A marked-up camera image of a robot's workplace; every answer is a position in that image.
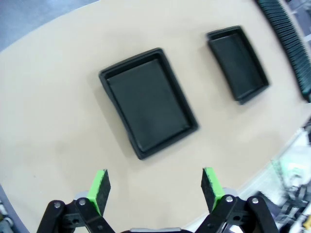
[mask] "black plastic tray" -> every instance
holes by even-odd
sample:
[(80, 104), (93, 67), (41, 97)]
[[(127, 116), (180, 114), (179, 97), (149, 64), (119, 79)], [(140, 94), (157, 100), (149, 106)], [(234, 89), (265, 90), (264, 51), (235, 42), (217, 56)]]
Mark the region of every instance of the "black plastic tray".
[(162, 49), (119, 62), (99, 77), (139, 159), (198, 128)]
[(207, 33), (235, 100), (244, 104), (269, 85), (259, 60), (240, 26)]

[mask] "green gripper pad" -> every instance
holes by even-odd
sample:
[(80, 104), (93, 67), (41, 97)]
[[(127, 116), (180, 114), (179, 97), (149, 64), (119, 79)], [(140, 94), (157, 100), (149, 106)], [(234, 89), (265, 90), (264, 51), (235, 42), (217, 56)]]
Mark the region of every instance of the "green gripper pad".
[(104, 214), (108, 195), (110, 192), (110, 181), (107, 170), (99, 170), (93, 180), (87, 198), (95, 205), (98, 213)]
[(218, 201), (225, 195), (225, 192), (220, 185), (214, 169), (211, 167), (203, 168), (201, 187), (207, 203), (209, 212), (216, 207)]

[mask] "floor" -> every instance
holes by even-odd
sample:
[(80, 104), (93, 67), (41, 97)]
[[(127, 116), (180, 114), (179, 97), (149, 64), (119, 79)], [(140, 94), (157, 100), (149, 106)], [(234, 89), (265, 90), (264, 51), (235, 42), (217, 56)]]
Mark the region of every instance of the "floor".
[(305, 41), (311, 46), (311, 1), (310, 0), (291, 0), (288, 6), (295, 15), (303, 34)]
[(0, 51), (41, 25), (97, 0), (1, 0)]

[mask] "tray rim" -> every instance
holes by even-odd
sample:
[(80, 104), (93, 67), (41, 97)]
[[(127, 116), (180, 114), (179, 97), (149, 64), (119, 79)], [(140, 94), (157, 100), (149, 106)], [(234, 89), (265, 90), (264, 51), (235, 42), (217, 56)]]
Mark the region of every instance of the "tray rim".
[[(230, 74), (228, 73), (228, 71), (225, 69), (225, 67), (223, 66), (222, 62), (220, 61), (220, 57), (218, 56), (218, 53), (216, 52), (216, 50), (214, 49), (213, 45), (211, 44), (211, 41), (215, 40), (212, 37), (219, 35), (221, 33), (229, 33), (229, 32), (236, 32), (243, 40), (243, 43), (246, 45), (246, 49), (249, 51), (252, 60), (255, 64), (255, 66), (257, 67), (258, 71), (259, 71), (259, 76), (263, 81), (263, 86), (259, 87), (258, 89), (250, 92), (249, 94), (247, 94), (246, 96), (244, 96), (243, 98), (239, 98), (238, 96), (235, 95), (234, 91), (233, 91), (233, 86), (231, 85), (231, 80), (230, 80)], [(267, 87), (269, 87), (270, 83), (267, 79), (267, 76), (262, 68), (262, 65), (252, 47), (252, 45), (250, 44), (242, 26), (232, 26), (232, 27), (228, 27), (228, 28), (224, 28), (224, 29), (219, 29), (219, 30), (214, 30), (211, 31), (209, 33), (206, 34), (207, 37), (207, 44), (210, 47), (210, 49), (212, 50), (219, 66), (221, 67), (221, 70), (223, 72), (223, 74), (225, 75), (225, 79), (229, 85), (229, 89), (231, 92), (231, 95), (233, 96), (234, 100), (236, 100), (239, 104), (243, 105), (246, 102), (248, 102), (249, 100), (251, 100), (252, 98), (254, 98), (255, 96), (257, 96), (259, 93), (261, 93), (262, 91), (264, 91)]]
[[(139, 149), (138, 144), (135, 140), (134, 134), (130, 128), (130, 124), (127, 122), (125, 114), (122, 112), (121, 107), (118, 104), (117, 98), (114, 96), (113, 91), (110, 89), (109, 87), (109, 83), (107, 81), (107, 75), (113, 71), (116, 71), (118, 69), (120, 69), (121, 67), (124, 66), (128, 66), (129, 64), (132, 64), (133, 62), (138, 62), (139, 60), (145, 59), (146, 57), (150, 57), (153, 55), (159, 55), (160, 60), (163, 62), (165, 73), (167, 76), (167, 79), (169, 80), (169, 84), (172, 88), (173, 94), (176, 96), (177, 102), (180, 105), (184, 115), (186, 116), (189, 124), (190, 124), (190, 128), (173, 135), (170, 138), (167, 138), (166, 140), (164, 140), (163, 142), (161, 142), (160, 144), (157, 144), (156, 146), (152, 147), (151, 149), (143, 152)], [(99, 78), (100, 81), (104, 87), (104, 90), (106, 91), (106, 94), (108, 95), (108, 97), (110, 98), (110, 100), (112, 101), (115, 109), (117, 110), (119, 117), (122, 120), (122, 123), (126, 129), (129, 141), (134, 149), (134, 152), (136, 153), (137, 157), (139, 159), (145, 159), (155, 153), (157, 153), (158, 151), (172, 145), (173, 143), (179, 141), (180, 139), (188, 136), (189, 134), (191, 134), (192, 132), (196, 131), (199, 128), (199, 125), (194, 117), (194, 114), (186, 100), (186, 97), (176, 79), (176, 76), (173, 73), (173, 70), (169, 64), (168, 59), (165, 56), (165, 53), (163, 51), (163, 49), (161, 48), (155, 48), (152, 50), (148, 50), (146, 52), (137, 54), (135, 56), (132, 56), (130, 58), (127, 58), (123, 61), (117, 62), (103, 70), (101, 70), (99, 72)]]

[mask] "table surface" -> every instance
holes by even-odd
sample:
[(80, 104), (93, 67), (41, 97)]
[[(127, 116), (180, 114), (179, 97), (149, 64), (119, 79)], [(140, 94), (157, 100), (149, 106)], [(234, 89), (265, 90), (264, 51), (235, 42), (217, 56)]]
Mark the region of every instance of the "table surface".
[[(242, 25), (271, 86), (232, 98), (205, 33)], [(140, 161), (98, 78), (164, 49), (200, 129)], [(207, 211), (202, 167), (239, 188), (308, 119), (287, 57), (251, 0), (99, 1), (49, 22), (0, 53), (0, 182), (35, 232), (47, 203), (70, 202), (107, 168), (104, 217), (117, 231), (184, 226)]]

